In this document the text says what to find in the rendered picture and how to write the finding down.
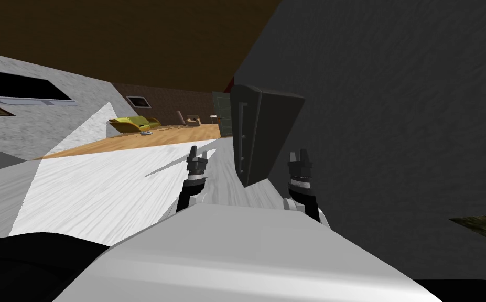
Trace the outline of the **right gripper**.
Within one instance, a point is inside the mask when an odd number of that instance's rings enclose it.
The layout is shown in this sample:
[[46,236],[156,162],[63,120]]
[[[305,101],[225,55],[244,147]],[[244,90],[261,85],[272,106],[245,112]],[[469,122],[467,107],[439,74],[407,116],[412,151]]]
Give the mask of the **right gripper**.
[[309,155],[305,148],[300,149],[300,161],[297,161],[295,152],[290,152],[288,172],[292,178],[312,178],[313,164],[309,161]]

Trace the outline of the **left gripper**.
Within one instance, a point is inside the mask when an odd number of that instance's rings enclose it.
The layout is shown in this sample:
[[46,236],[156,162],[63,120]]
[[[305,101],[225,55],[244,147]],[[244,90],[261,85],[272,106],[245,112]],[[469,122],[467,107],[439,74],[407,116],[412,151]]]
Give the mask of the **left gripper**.
[[201,157],[197,157],[197,146],[193,145],[190,150],[190,157],[186,161],[188,177],[204,177],[208,163],[207,151],[203,151]]

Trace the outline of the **dark grey cabinet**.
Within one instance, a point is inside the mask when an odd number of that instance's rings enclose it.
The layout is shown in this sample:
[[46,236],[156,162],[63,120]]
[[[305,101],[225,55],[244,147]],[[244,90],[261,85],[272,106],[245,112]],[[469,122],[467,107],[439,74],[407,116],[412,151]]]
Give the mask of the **dark grey cabinet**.
[[262,91],[262,97],[252,156],[251,185],[268,177],[306,100],[293,93],[258,89]]

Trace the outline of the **green door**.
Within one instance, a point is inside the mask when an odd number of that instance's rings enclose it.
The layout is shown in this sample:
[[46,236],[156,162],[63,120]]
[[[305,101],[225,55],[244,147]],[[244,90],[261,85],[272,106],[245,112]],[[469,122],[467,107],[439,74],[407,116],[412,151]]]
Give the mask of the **green door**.
[[232,136],[230,94],[212,92],[212,98],[215,107],[215,114],[218,120],[220,136]]

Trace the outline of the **dark grey cabinet door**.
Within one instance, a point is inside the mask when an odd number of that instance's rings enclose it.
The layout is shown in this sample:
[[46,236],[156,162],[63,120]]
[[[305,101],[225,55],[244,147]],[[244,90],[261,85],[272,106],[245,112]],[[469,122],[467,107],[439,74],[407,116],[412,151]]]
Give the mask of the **dark grey cabinet door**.
[[[262,91],[254,86],[236,84],[231,88],[231,122],[233,129],[234,169],[243,187],[251,185],[252,156],[254,151],[257,120],[260,110]],[[246,169],[239,172],[239,103],[247,102],[245,111],[245,131],[247,155]]]

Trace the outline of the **yellow sofa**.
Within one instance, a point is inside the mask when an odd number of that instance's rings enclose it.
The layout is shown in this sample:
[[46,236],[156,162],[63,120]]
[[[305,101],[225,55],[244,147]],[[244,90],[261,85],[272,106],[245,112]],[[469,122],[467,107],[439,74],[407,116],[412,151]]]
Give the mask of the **yellow sofa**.
[[151,129],[161,126],[155,118],[146,118],[143,116],[110,119],[109,124],[122,134],[140,133],[143,136],[151,135]]

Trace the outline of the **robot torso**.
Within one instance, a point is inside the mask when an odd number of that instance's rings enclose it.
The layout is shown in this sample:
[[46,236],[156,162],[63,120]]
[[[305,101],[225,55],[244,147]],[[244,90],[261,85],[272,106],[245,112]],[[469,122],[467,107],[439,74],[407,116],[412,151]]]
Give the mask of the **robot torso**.
[[441,302],[297,211],[199,203],[113,245],[54,302]]

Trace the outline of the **dark window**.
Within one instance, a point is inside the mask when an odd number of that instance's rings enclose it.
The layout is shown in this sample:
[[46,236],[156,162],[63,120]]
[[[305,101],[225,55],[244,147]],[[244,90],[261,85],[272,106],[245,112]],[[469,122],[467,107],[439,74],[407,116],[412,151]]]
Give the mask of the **dark window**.
[[78,105],[46,79],[4,72],[0,72],[0,102],[9,105]]

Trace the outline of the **framed wall picture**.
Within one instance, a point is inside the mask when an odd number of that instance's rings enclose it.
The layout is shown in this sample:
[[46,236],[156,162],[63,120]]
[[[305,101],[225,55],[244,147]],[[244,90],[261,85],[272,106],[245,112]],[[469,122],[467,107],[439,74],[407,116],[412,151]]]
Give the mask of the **framed wall picture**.
[[149,102],[143,96],[126,96],[126,99],[135,108],[143,108],[143,109],[151,108]]

